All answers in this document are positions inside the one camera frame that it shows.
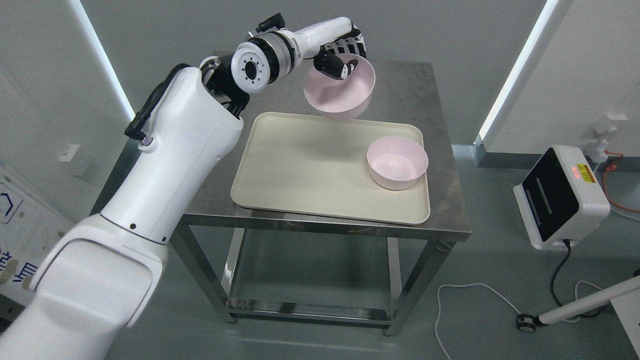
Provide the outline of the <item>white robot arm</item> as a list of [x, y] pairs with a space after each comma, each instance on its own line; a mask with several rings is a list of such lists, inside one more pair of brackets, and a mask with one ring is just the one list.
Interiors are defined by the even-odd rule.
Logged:
[[153, 297], [194, 194], [238, 143], [250, 95], [288, 75], [306, 50], [276, 13], [232, 55], [170, 70], [125, 130], [139, 142], [135, 164], [38, 266], [34, 298], [1, 335], [3, 360], [105, 358]]

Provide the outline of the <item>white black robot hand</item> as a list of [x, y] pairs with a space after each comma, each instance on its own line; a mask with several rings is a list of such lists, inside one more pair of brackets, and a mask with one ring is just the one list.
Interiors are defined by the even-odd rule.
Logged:
[[358, 59], [344, 61], [338, 55], [368, 57], [361, 30], [348, 17], [314, 23], [294, 32], [294, 37], [302, 59], [312, 60], [314, 69], [332, 80], [346, 80], [359, 63]]

